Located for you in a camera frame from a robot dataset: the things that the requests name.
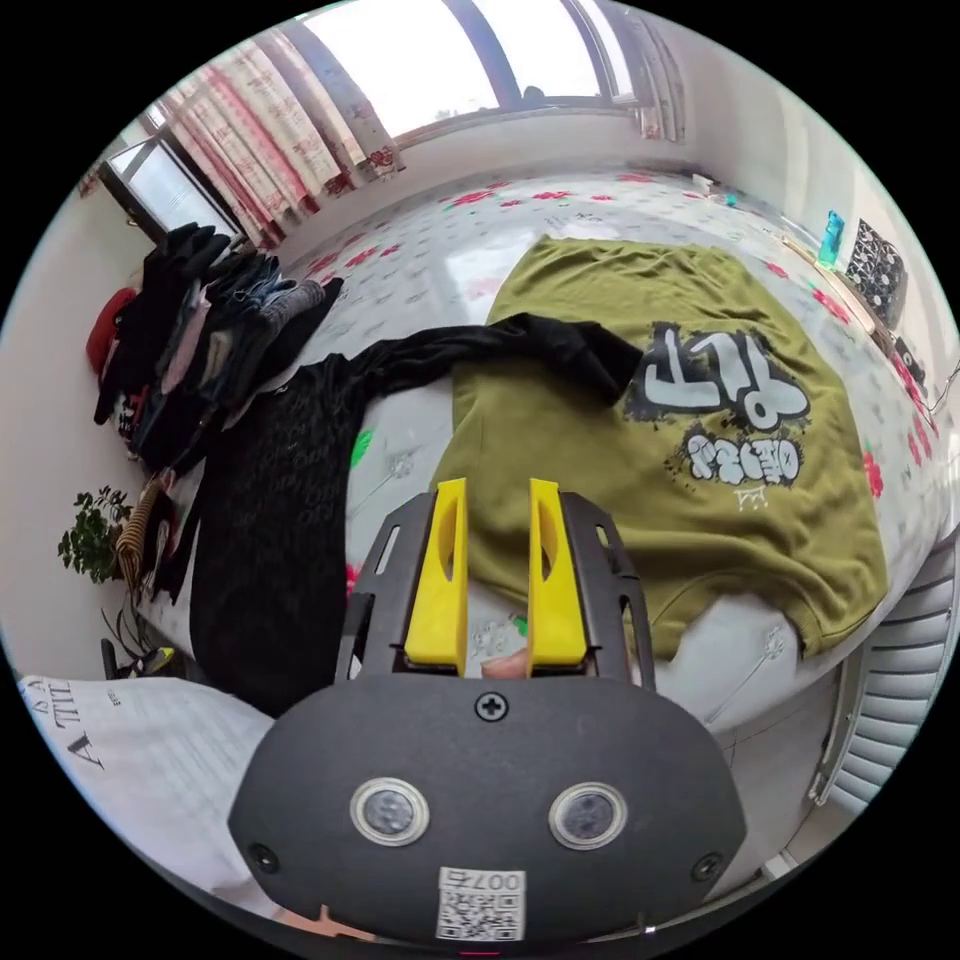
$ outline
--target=olive green t-shirt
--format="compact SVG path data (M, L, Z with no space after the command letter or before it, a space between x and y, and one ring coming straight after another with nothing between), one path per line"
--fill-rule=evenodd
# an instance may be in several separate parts
M886 563L843 383L735 257L544 237L488 322L523 312L597 321L644 359L612 409L527 361L455 371L433 482L467 479L471 577L526 600L536 477L613 517L658 657L727 594L780 609L807 655L872 612Z

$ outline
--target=white bedsheet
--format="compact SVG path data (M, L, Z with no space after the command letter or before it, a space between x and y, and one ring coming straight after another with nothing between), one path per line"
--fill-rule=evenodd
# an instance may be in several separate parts
M426 327L482 324L500 284L543 233L698 243L738 255L804 325L848 385L861 441L870 443L886 478L876 505L891 583L886 601L854 636L811 660L800 660L789 621L756 597L725 597L691 624L676 657L657 664L658 688L715 733L746 723L832 670L900 599L945 515L941 450L934 441L932 462L913 464L906 437L916 411L892 367L862 329L842 324L812 298L810 286L821 279L780 242L782 226L765 219L757 205L741 199L728 208L691 197L688 182L676 177L638 183L606 171L485 187L463 184L418 198L318 251L318 258L336 257L313 276L336 274L346 283L300 362L313 363L331 352L354 356L379 339ZM458 203L460 193L481 196ZM554 196L538 199L538 194ZM789 279L768 269L771 262ZM427 489L452 433L451 416L449 380L368 409L362 436L369 444L350 476L348 562L362 564L385 515ZM896 440L898 431L902 442ZM198 476L199 470L178 484L174 496L180 503L192 498ZM161 600L142 608L148 621L186 650L191 579L192 559L175 607ZM475 673L483 660L523 644L517 621L523 611L477 585L471 586L469 602Z

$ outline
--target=finger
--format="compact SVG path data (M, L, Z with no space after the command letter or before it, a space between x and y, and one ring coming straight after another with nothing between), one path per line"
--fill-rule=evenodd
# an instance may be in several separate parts
M498 657L480 665L480 675L490 680L520 680L527 675L527 651Z

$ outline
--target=potted plant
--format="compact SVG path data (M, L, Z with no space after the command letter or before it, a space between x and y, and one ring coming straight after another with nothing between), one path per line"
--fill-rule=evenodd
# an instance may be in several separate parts
M67 570L73 567L94 583L122 578L114 546L123 522L133 511L126 499L125 493L110 487L101 487L96 497L92 493L77 494L73 504L77 507L76 521L57 547L57 556Z

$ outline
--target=qr code sticker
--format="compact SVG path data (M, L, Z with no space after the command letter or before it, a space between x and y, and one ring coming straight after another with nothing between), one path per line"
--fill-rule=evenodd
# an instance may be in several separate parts
M522 940L527 879L523 870L440 869L438 940Z

